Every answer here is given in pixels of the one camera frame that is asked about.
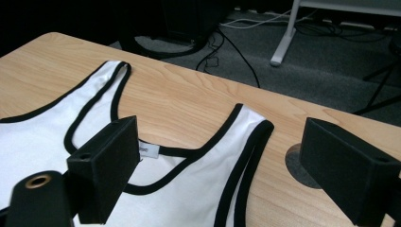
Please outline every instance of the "garment label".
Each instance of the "garment label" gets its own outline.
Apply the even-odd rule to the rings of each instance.
[[[159,157],[160,146],[152,145],[139,141],[139,154],[143,157],[155,158]]]

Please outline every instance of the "white cable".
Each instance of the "white cable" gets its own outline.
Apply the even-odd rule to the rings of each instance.
[[[317,11],[317,10],[315,9],[312,13],[310,13],[310,14],[307,15],[306,17],[303,17],[303,18],[297,20],[296,22],[300,22],[300,21],[309,19],[309,17],[310,17],[311,15],[313,15],[316,11]],[[287,23],[288,21],[276,21],[276,19],[278,19],[278,18],[280,18],[280,17],[284,17],[284,16],[286,16],[286,15],[287,15],[288,13],[290,13],[290,12],[291,12],[291,10],[288,10],[288,11],[284,12],[283,14],[279,14],[278,16],[273,17],[273,18],[271,18],[271,19],[269,19],[269,20],[265,20],[265,21],[257,21],[257,20],[252,20],[252,19],[237,19],[237,20],[234,20],[234,21],[232,21],[232,22],[228,22],[228,23],[225,23],[225,24],[219,24],[219,25],[220,25],[220,26],[230,27],[230,28],[236,28],[236,29],[248,29],[248,28],[252,28],[252,27],[255,27],[255,26],[260,26],[260,25],[263,25],[263,24],[266,24],[266,23]],[[257,23],[257,24],[251,25],[251,26],[229,26],[229,25],[232,24],[232,23],[244,22],[244,21],[245,21],[245,22],[255,22],[255,23]]]

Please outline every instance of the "black foam block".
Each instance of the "black foam block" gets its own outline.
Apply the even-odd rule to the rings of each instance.
[[[355,225],[380,225],[398,160],[335,124],[308,118],[300,162]]]
[[[110,123],[67,159],[81,223],[106,223],[138,163],[135,116]]]

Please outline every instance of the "white tank top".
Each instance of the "white tank top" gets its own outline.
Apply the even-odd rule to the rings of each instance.
[[[0,119],[0,209],[19,181],[45,170],[65,172],[70,153],[118,118],[130,72],[125,62],[107,61],[54,102]],[[265,117],[236,104],[201,148],[140,140],[142,160],[106,226],[245,226],[253,174],[272,130]],[[77,217],[74,222],[80,226]]]

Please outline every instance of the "dark background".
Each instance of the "dark background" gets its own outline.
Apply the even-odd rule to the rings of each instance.
[[[114,18],[111,3],[123,6],[135,34],[177,39],[180,36],[190,39],[197,35],[208,36],[214,29],[211,26],[234,7],[240,7],[241,10],[256,9],[260,13],[281,13],[292,6],[289,0],[8,1],[0,8],[0,56],[52,31],[98,44],[111,44],[118,40],[120,23]],[[308,13],[311,9],[300,10],[300,16],[303,10]],[[213,19],[209,19],[210,13],[213,13]],[[367,22],[379,29],[395,20],[392,17],[330,10],[320,10],[315,17],[330,17],[335,23],[342,20]]]

